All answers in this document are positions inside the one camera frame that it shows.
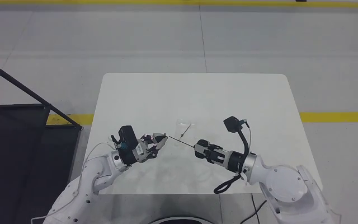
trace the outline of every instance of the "yellow floor stripe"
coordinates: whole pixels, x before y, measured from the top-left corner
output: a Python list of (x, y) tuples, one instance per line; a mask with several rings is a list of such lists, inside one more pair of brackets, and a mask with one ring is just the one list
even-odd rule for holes
[[(358, 112), (301, 112), (301, 120), (303, 123), (344, 123), (358, 122)], [(93, 114), (70, 114), (75, 122), (80, 125), (91, 125)], [(47, 125), (70, 124), (57, 114), (51, 114), (47, 120)]]
[(358, 112), (300, 113), (303, 123), (358, 122)]
[[(80, 125), (92, 125), (93, 114), (69, 114), (68, 116)], [(60, 115), (50, 114), (49, 118), (47, 119), (47, 125), (59, 124), (71, 123), (63, 119)]]
[(357, 2), (275, 2), (235, 0), (0, 0), (0, 4), (186, 4), (202, 6), (358, 7)]

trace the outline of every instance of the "concrete floor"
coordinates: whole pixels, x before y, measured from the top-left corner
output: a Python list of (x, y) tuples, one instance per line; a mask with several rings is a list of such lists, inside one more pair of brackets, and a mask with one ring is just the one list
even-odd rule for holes
[[(2, 6), (0, 30), (0, 67), (67, 114), (94, 113), (107, 72), (282, 73), (299, 111), (358, 111), (356, 10)], [(0, 81), (0, 104), (31, 102)], [(304, 128), (323, 193), (342, 223), (355, 223), (358, 123)], [(82, 132), (73, 177), (90, 129)], [(190, 214), (227, 224), (252, 212), (246, 194), (102, 195), (91, 223), (142, 224)], [(259, 214), (262, 223), (276, 223), (267, 206)]]

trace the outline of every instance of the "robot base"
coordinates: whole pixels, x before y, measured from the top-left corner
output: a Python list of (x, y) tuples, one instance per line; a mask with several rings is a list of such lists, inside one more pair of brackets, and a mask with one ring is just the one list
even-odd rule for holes
[(197, 217), (175, 216), (169, 218), (161, 218), (160, 220), (156, 220), (154, 222), (151, 222), (150, 224), (213, 224), (213, 223)]

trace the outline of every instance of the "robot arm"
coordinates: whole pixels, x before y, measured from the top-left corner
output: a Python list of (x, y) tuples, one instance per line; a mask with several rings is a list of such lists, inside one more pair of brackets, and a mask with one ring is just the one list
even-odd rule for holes
[(85, 223), (98, 192), (112, 185), (132, 164), (156, 158), (168, 139), (165, 134), (157, 133), (137, 139), (131, 126), (121, 127), (119, 136), (119, 141), (112, 136), (115, 151), (85, 161), (81, 175), (58, 196), (44, 224)]
[(278, 223), (333, 224), (328, 213), (328, 203), (304, 166), (297, 166), (297, 169), (286, 165), (266, 166), (260, 155), (249, 152), (249, 146), (241, 132), (243, 124), (249, 128), (247, 121), (232, 116), (224, 124), (229, 132), (238, 132), (244, 144), (243, 154), (226, 151), (203, 139), (194, 145), (196, 157), (205, 158), (209, 163), (236, 173), (232, 180), (220, 184), (214, 190), (215, 193), (226, 191), (234, 181), (245, 175), (250, 185), (260, 184)]

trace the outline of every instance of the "white table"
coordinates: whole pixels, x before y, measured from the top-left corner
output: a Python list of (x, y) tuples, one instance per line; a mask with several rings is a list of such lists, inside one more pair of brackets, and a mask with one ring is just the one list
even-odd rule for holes
[[(317, 167), (287, 78), (282, 74), (108, 73), (104, 75), (86, 155), (122, 125), (143, 134), (174, 136), (177, 120), (194, 123), (182, 138), (199, 139), (243, 152), (238, 134), (223, 120), (246, 118), (252, 130), (251, 151), (269, 166), (304, 165), (322, 188)], [(248, 129), (244, 128), (248, 139)], [(189, 147), (169, 139), (158, 157), (135, 164), (101, 194), (211, 194), (233, 173), (195, 157)], [(104, 145), (90, 157), (103, 155)], [(259, 186), (236, 181), (227, 193), (259, 193)]]

